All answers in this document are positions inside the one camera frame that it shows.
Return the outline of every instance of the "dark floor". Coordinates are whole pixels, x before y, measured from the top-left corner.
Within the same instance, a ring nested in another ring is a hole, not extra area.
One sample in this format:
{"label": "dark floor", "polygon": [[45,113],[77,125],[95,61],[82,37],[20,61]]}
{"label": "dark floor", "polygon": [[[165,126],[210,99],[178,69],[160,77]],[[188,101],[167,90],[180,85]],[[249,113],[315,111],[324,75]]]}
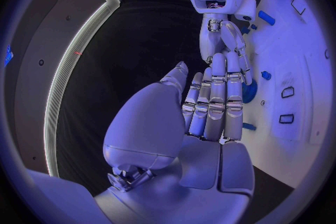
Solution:
{"label": "dark floor", "polygon": [[[194,73],[204,71],[201,22],[189,0],[122,0],[90,41],[64,93],[57,129],[61,178],[82,184],[92,195],[110,186],[111,167],[102,155],[109,124],[134,93],[179,61],[188,65],[187,85]],[[255,197],[242,223],[254,223],[292,191],[257,168],[255,176]]]}

